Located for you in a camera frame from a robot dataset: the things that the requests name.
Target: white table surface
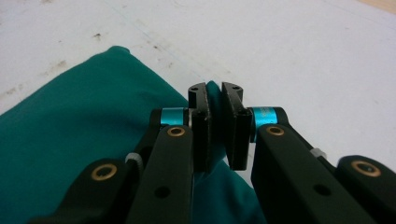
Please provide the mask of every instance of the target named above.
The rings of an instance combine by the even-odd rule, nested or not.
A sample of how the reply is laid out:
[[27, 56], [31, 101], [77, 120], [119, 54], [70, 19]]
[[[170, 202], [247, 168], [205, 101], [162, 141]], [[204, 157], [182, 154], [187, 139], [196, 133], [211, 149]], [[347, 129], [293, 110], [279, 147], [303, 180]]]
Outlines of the white table surface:
[[0, 114], [114, 45], [186, 97], [227, 81], [245, 106], [282, 106], [334, 165], [360, 154], [396, 171], [394, 14], [356, 0], [3, 0]]

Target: folded cloth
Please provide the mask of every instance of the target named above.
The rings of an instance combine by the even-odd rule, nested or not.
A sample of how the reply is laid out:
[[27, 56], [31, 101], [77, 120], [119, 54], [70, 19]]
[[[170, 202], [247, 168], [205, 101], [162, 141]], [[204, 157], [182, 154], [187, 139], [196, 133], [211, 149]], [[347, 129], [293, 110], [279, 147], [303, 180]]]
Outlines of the folded cloth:
[[[219, 88], [208, 89], [217, 102]], [[0, 116], [0, 223], [53, 213], [85, 166], [134, 149], [153, 108], [187, 105], [122, 47], [59, 75]], [[265, 222], [254, 190], [222, 161], [223, 148], [213, 153], [213, 171], [195, 175], [193, 223]]]

